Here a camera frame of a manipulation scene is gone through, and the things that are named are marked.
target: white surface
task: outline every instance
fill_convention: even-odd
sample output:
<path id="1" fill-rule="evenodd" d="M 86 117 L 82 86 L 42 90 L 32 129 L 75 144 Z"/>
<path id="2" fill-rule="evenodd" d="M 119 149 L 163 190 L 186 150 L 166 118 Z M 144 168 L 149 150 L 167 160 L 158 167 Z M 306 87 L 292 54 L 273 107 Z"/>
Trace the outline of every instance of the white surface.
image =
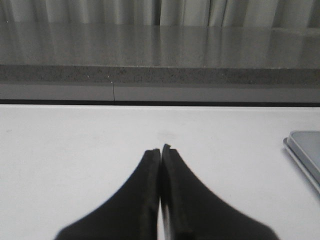
<path id="1" fill-rule="evenodd" d="M 319 240 L 320 196 L 283 147 L 293 130 L 320 130 L 320 108 L 0 105 L 0 239 L 53 239 L 168 143 L 281 240 Z"/>

